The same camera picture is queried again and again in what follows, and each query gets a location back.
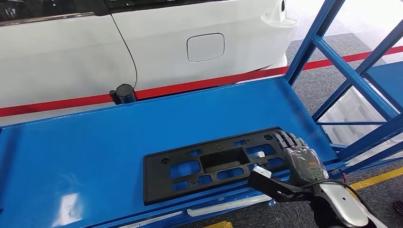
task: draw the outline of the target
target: black plastic bracket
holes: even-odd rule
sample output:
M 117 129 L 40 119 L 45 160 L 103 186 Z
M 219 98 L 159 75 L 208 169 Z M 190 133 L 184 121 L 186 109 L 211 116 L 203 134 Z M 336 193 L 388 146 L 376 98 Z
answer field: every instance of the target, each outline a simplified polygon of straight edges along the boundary
M 275 127 L 144 156 L 144 204 L 245 180 L 255 166 L 271 172 L 287 169 L 282 148 L 273 137 L 278 130 Z

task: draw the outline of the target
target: black cable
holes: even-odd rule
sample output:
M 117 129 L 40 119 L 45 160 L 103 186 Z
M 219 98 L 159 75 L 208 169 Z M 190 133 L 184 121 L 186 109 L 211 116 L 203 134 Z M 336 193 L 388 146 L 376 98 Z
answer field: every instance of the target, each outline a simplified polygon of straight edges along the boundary
M 374 212 L 369 208 L 367 203 L 365 203 L 364 199 L 358 194 L 358 192 L 356 190 L 354 190 L 350 185 L 348 185 L 340 180 L 333 180 L 333 179 L 318 180 L 316 182 L 303 185 L 303 186 L 301 186 L 301 188 L 306 189 L 306 188 L 312 187 L 313 185 L 320 184 L 323 182 L 332 182 L 332 183 L 340 184 L 340 185 L 344 186 L 345 188 L 350 189 L 350 191 L 352 191 L 354 193 L 354 195 L 357 196 L 357 198 L 364 205 L 364 207 L 366 207 L 366 209 L 369 211 L 369 213 L 371 213 L 373 216 L 375 216 Z

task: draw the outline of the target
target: white car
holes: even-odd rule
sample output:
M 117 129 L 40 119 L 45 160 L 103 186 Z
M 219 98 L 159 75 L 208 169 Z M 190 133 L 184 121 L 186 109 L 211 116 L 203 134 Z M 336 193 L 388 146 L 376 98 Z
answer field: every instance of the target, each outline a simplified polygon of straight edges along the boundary
M 283 67 L 284 1 L 0 0 L 0 107 Z

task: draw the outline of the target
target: screw hole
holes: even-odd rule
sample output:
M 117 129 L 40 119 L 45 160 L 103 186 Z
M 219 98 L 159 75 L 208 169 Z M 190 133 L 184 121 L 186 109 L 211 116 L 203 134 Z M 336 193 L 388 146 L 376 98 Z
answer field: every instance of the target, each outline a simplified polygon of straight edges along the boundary
M 161 159 L 161 164 L 166 165 L 166 164 L 168 164 L 168 162 L 169 162 L 169 158 L 162 158 Z
M 267 134 L 267 135 L 265 135 L 265 139 L 266 139 L 266 140 L 272 140 L 273 137 L 271 137 L 271 135 Z

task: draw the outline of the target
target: rectangular hole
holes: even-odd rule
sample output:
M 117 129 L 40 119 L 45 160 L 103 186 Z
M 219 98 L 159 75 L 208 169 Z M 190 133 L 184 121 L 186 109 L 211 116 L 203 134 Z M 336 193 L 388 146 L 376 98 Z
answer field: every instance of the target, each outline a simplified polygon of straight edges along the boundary
M 217 178 L 219 180 L 225 180 L 231 177 L 237 177 L 243 174 L 243 169 L 241 168 L 235 168 L 235 169 L 230 169 L 230 170 L 224 170 L 219 173 L 217 173 Z
M 189 187 L 189 183 L 187 181 L 181 181 L 172 185 L 172 191 L 182 191 Z
M 201 166 L 205 173 L 219 171 L 249 163 L 249 159 L 241 147 L 200 156 Z
M 211 179 L 210 175 L 199 177 L 199 185 L 209 184 L 211 182 L 213 182 L 213 180 Z
M 276 166 L 281 165 L 283 163 L 283 160 L 281 158 L 275 158 L 268 160 L 267 163 L 271 166 Z
M 190 156 L 194 157 L 194 156 L 203 154 L 203 152 L 202 152 L 202 150 L 199 149 L 199 150 L 189 151 L 186 154 L 189 154 Z
M 241 140 L 235 141 L 234 143 L 235 143 L 235 146 L 242 146 L 242 145 L 246 144 L 246 140 L 241 139 Z
M 251 159 L 263 158 L 269 155 L 273 155 L 275 153 L 276 151 L 270 144 L 263 144 L 259 146 L 252 146 L 246 148 L 246 154 Z
M 184 177 L 198 172 L 200 172 L 198 161 L 188 161 L 185 163 L 173 165 L 169 168 L 169 174 L 172 179 Z

